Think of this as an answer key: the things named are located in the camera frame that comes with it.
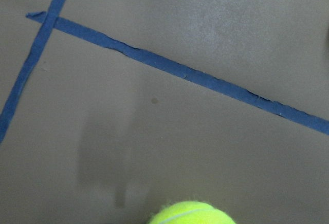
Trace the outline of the yellow tennis ball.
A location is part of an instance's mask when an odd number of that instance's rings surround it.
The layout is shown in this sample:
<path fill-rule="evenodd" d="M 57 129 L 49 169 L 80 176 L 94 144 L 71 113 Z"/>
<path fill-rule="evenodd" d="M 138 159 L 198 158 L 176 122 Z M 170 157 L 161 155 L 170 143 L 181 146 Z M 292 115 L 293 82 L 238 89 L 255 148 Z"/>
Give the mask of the yellow tennis ball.
<path fill-rule="evenodd" d="M 225 212 L 199 201 L 181 201 L 163 208 L 148 223 L 226 223 L 235 221 Z"/>

